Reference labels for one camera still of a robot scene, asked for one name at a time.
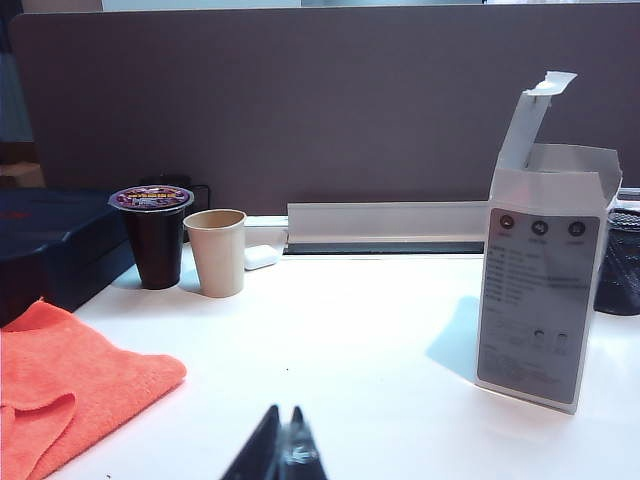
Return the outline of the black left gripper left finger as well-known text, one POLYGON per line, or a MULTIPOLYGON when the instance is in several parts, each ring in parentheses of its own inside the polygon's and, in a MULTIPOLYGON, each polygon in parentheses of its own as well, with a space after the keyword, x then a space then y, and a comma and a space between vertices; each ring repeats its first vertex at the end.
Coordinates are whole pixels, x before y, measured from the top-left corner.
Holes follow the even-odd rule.
POLYGON ((276 477, 279 408, 271 405, 222 476, 224 480, 265 480, 276 477))

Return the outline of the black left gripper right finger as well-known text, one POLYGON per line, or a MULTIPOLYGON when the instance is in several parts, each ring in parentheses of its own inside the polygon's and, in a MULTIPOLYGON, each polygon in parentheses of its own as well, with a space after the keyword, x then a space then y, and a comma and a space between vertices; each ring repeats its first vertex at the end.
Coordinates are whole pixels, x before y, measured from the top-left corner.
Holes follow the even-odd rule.
POLYGON ((282 478, 327 480, 311 429, 299 406, 294 407, 282 433, 282 478))

